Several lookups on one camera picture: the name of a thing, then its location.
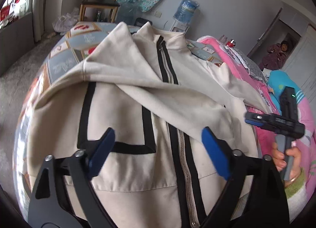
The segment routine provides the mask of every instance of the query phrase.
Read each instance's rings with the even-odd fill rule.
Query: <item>metal zipper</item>
[[[163,51],[162,47],[160,48],[160,52],[162,55],[162,61],[165,66],[165,70],[167,71],[168,80],[170,83],[173,84],[173,75],[170,69],[168,68],[165,52]],[[195,217],[194,217],[193,201],[192,201],[192,196],[191,196],[191,187],[192,187],[191,176],[184,159],[184,154],[185,154],[184,135],[183,135],[183,132],[180,131],[179,129],[177,129],[177,133],[178,133],[178,141],[179,141],[180,163],[181,163],[182,171],[184,174],[184,180],[185,180],[185,193],[186,193],[186,199],[188,203],[190,225],[192,228],[196,228],[196,227],[199,227],[200,225],[196,222]]]

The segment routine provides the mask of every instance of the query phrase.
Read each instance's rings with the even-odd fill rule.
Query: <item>chair seat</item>
[[[83,0],[82,5],[97,5],[97,6],[111,6],[119,7],[120,5],[115,0]]]

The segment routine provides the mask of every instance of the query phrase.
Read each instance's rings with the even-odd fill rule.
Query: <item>wooden chair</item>
[[[119,6],[116,0],[83,0],[80,5],[79,20],[83,21],[86,8],[103,8],[110,9],[109,20],[113,23]]]

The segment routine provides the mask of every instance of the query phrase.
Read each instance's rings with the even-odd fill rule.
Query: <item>bracelet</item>
[[[299,174],[297,174],[292,180],[287,181],[289,184],[288,184],[286,187],[288,187],[289,185],[291,185],[300,175],[301,175],[301,172],[300,172]]]

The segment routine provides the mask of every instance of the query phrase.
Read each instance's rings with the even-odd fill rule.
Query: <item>metal bolt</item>
[[[80,157],[80,156],[82,156],[83,154],[84,154],[84,150],[83,150],[83,149],[80,149],[80,150],[76,151],[75,156],[76,156],[76,157]]]
[[[263,159],[266,160],[266,161],[271,161],[272,157],[270,155],[264,155]]]
[[[234,149],[233,150],[233,155],[234,156],[242,156],[242,152],[240,150],[238,150],[238,149]]]
[[[50,161],[53,158],[53,155],[47,155],[45,161]]]

